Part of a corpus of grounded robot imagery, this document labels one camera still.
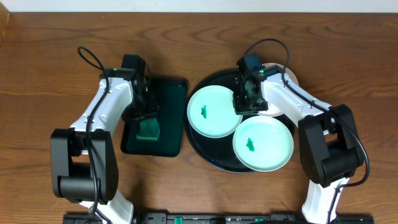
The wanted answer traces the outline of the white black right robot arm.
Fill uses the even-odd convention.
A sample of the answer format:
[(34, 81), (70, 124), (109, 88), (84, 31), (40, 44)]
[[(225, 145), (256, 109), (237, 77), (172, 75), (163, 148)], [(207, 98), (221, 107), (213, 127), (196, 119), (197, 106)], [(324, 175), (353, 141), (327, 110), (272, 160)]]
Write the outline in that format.
[(310, 179), (302, 215), (309, 223), (336, 222), (343, 188), (367, 181), (370, 163), (346, 105), (316, 99), (279, 68), (244, 72), (233, 91), (237, 114), (258, 118), (274, 105), (298, 128), (301, 165)]

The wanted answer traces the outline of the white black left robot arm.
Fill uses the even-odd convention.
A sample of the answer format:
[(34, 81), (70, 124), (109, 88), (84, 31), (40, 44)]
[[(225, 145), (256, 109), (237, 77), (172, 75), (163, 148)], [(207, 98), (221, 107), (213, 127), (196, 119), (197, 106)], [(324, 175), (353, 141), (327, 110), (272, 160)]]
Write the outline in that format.
[(134, 206), (118, 189), (113, 133), (120, 119), (139, 123), (155, 114), (144, 73), (145, 68), (106, 69), (80, 118), (50, 136), (53, 192), (87, 207), (88, 222), (132, 222)]

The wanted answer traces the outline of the green sponge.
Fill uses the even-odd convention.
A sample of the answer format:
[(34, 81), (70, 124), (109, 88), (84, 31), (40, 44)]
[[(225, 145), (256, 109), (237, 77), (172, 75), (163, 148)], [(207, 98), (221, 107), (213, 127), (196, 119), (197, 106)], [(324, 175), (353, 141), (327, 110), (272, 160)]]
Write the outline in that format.
[(160, 136), (160, 126), (156, 118), (145, 119), (140, 122), (136, 138), (142, 141), (157, 141)]

